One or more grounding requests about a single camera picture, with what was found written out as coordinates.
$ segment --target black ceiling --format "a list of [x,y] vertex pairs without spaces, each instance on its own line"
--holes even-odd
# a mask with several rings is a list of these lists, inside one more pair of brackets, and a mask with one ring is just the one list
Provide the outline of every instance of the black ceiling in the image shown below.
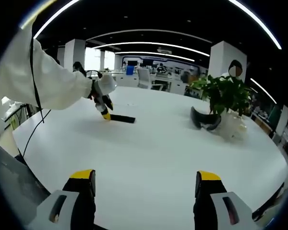
[[[33,33],[69,0],[60,0],[36,19]],[[170,30],[194,35],[212,43],[180,34],[135,31],[95,38],[109,44],[119,42],[160,42],[210,53],[226,41],[248,56],[246,83],[259,82],[278,102],[288,105],[288,5],[284,1],[240,0],[272,31],[282,46],[279,50],[262,28],[228,0],[117,1],[80,0],[56,18],[38,37],[43,48],[57,47],[78,38],[132,29]],[[121,45],[122,51],[156,52],[153,45]],[[209,57],[182,49],[172,54],[191,58],[208,67]]]

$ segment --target blue container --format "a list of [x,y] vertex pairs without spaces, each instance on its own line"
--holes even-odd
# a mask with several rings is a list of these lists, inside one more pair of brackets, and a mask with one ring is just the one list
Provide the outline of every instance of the blue container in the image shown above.
[[134,66],[127,66],[126,75],[133,75]]

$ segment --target computer monitor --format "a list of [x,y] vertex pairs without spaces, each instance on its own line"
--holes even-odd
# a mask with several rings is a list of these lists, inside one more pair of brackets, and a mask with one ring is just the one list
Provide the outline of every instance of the computer monitor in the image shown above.
[[153,63],[154,63],[154,60],[150,60],[150,59],[143,60],[143,66],[152,66]]
[[128,61],[128,66],[137,66],[138,61]]

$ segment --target white sleeve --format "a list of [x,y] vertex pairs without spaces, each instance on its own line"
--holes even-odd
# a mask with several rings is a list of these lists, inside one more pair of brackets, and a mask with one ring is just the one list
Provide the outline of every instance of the white sleeve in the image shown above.
[[[20,30],[0,62],[0,94],[37,106],[30,67],[32,24]],[[33,70],[42,108],[64,109],[87,97],[92,80],[80,72],[69,72],[47,55],[34,40]]]

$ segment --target round white table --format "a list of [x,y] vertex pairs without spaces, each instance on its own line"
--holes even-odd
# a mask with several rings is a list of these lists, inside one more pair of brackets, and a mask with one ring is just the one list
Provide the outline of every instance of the round white table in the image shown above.
[[[194,229],[198,170],[219,175],[252,211],[287,175],[279,149],[250,119],[245,140],[228,143],[191,122],[191,106],[208,112],[207,102],[129,87],[110,96],[112,113],[136,117],[134,124],[104,120],[94,102],[83,98],[51,111],[24,157],[50,192],[62,189],[75,171],[95,169],[95,224],[103,228]],[[14,131],[21,152],[39,121],[36,114]]]

